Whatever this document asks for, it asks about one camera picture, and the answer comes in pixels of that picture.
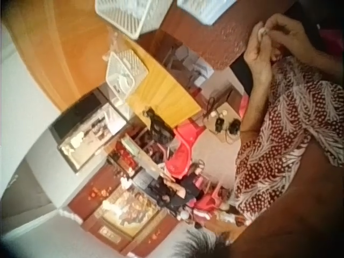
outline plastic container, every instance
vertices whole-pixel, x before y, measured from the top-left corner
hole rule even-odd
[[[159,28],[173,0],[96,0],[96,13],[131,39]]]
[[[236,0],[177,0],[177,6],[202,24],[213,25],[235,2]]]
[[[131,49],[110,53],[106,82],[119,100],[125,102],[147,74],[147,68]]]

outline red and white patterned fabric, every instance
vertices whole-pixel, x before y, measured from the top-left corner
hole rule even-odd
[[[258,138],[241,146],[234,201],[252,222],[281,196],[314,137],[334,166],[343,166],[343,88],[289,57],[273,66],[268,111]]]

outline hand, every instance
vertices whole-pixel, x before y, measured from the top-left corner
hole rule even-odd
[[[273,76],[270,63],[271,40],[269,36],[264,35],[259,42],[258,31],[261,28],[263,28],[262,22],[254,26],[243,55],[252,72],[253,83],[259,87],[269,86]]]
[[[268,35],[286,47],[301,62],[311,65],[315,55],[315,48],[310,43],[302,23],[281,14],[271,16],[266,24]]]

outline woman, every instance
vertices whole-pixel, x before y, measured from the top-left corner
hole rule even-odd
[[[254,86],[234,186],[236,208],[248,223],[255,221],[230,247],[221,238],[193,236],[176,257],[308,257],[343,223],[337,167],[344,159],[344,95],[342,85],[325,80],[342,84],[343,66],[316,51],[298,21],[273,15],[260,41],[261,28],[262,22],[253,28],[244,54]],[[293,57],[272,67],[272,45]]]

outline white plastic basket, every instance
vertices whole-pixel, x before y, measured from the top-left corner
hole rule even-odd
[[[204,25],[213,23],[237,0],[177,0],[177,6]]]
[[[125,102],[147,76],[148,70],[135,53],[110,53],[106,69],[106,82],[119,100]]]
[[[173,0],[96,0],[96,13],[131,39],[159,28]]]

